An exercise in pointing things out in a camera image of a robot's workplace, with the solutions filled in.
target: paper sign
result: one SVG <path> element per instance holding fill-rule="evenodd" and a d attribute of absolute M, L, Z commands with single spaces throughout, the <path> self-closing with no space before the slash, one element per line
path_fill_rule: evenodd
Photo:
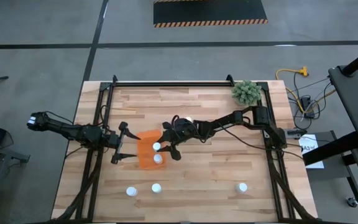
<path fill-rule="evenodd" d="M 318 148 L 316 141 L 316 136 L 314 134 L 304 134 L 299 139 L 299 145 L 302 147 L 302 155 Z M 324 164 L 322 161 L 315 162 L 306 166 L 307 169 L 324 169 Z"/>

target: orange container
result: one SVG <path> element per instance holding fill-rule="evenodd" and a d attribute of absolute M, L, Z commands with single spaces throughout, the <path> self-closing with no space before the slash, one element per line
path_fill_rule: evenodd
<path fill-rule="evenodd" d="M 153 144 L 161 137 L 161 131 L 151 130 L 137 133 L 136 136 L 141 138 L 137 141 L 137 157 L 139 158 L 139 167 L 146 170 L 161 169 L 165 167 L 165 154 L 157 153 L 153 150 Z M 160 154 L 162 156 L 162 163 L 156 164 L 154 162 L 154 155 Z"/>

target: small white cup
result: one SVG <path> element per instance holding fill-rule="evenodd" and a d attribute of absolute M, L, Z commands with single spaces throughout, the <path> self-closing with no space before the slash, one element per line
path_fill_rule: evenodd
<path fill-rule="evenodd" d="M 154 155 L 154 162 L 156 164 L 161 164 L 162 163 L 162 156 L 160 154 Z"/>
<path fill-rule="evenodd" d="M 153 144 L 153 149 L 155 152 L 157 152 L 159 149 L 161 149 L 161 144 L 156 142 Z"/>
<path fill-rule="evenodd" d="M 127 195 L 130 197 L 135 197 L 137 195 L 137 190 L 134 187 L 127 188 Z"/>
<path fill-rule="evenodd" d="M 154 193 L 160 193 L 161 192 L 161 190 L 162 190 L 162 188 L 161 188 L 161 185 L 160 184 L 153 184 L 153 186 L 152 186 L 152 191 L 154 192 Z"/>
<path fill-rule="evenodd" d="M 237 192 L 239 192 L 240 194 L 243 194 L 247 191 L 248 186 L 246 183 L 240 183 L 236 185 L 236 190 Z"/>

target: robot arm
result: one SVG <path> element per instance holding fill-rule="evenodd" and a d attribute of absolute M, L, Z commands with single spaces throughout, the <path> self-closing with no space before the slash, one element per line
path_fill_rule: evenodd
<path fill-rule="evenodd" d="M 244 113 L 251 111 L 253 123 L 250 119 L 243 116 Z M 205 142 L 207 139 L 213 137 L 216 132 L 233 127 L 234 125 L 242 125 L 251 130 L 263 130 L 269 136 L 267 143 L 268 147 L 286 148 L 287 142 L 285 140 L 285 132 L 281 128 L 277 128 L 269 119 L 269 112 L 264 106 L 250 106 L 244 110 L 233 111 L 233 113 L 226 115 L 214 121 L 189 121 L 185 118 L 178 118 L 172 120 L 171 123 L 164 122 L 163 132 L 161 138 L 157 142 L 169 142 L 170 146 L 165 146 L 157 152 L 170 152 L 172 159 L 180 160 L 180 152 L 176 146 L 191 138 L 199 139 Z"/>
<path fill-rule="evenodd" d="M 107 134 L 103 133 L 100 126 L 91 124 L 67 124 L 49 118 L 47 112 L 32 113 L 30 120 L 27 122 L 27 127 L 33 131 L 52 131 L 61 134 L 68 140 L 78 141 L 81 143 L 81 146 L 88 149 L 97 149 L 101 146 L 115 149 L 116 151 L 111 159 L 113 164 L 117 164 L 118 161 L 123 158 L 136 156 L 119 152 L 124 136 L 140 139 L 128 130 L 128 124 L 125 122 L 121 122 L 118 127 L 121 131 L 119 135 L 116 134 L 115 131 L 111 131 L 111 133 Z"/>

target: concrete floor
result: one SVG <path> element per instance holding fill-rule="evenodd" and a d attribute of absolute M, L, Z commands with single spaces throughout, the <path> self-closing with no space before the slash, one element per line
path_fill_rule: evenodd
<path fill-rule="evenodd" d="M 262 0 L 269 24 L 262 26 L 154 29 L 152 1 L 110 1 L 100 43 L 197 41 L 358 40 L 358 0 Z M 0 44 L 91 43 L 102 0 L 0 0 Z M 89 49 L 0 50 L 0 127 L 15 140 L 12 149 L 31 154 L 25 167 L 11 169 L 0 193 L 0 223 L 41 222 L 49 218 L 67 141 L 54 133 L 29 131 L 31 112 L 53 111 L 72 119 Z M 327 70 L 358 56 L 358 45 L 304 47 L 182 47 L 98 49 L 90 80 L 273 80 L 279 68 L 308 66 L 298 86 L 325 78 Z M 293 75 L 280 77 L 293 88 Z M 301 90 L 316 96 L 328 83 Z M 337 94 L 309 132 L 353 131 Z M 358 180 L 358 169 L 353 167 Z M 358 207 L 346 179 L 310 179 L 323 220 L 358 223 Z"/>

